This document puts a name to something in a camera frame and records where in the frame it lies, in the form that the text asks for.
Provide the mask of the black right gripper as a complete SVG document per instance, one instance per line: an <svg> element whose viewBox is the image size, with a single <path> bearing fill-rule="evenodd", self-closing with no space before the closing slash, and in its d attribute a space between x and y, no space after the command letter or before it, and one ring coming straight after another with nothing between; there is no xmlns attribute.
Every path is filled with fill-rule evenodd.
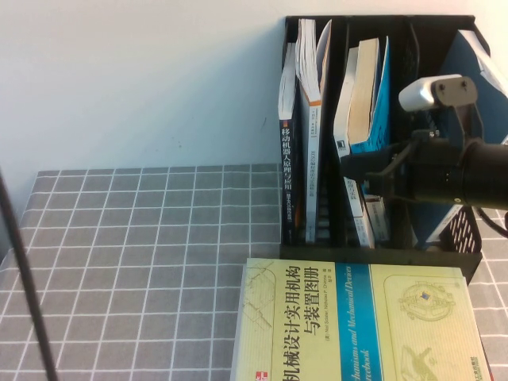
<svg viewBox="0 0 508 381"><path fill-rule="evenodd" d="M344 156L341 172L365 179L369 194L414 202L465 203L465 140L420 129L411 140Z"/></svg>

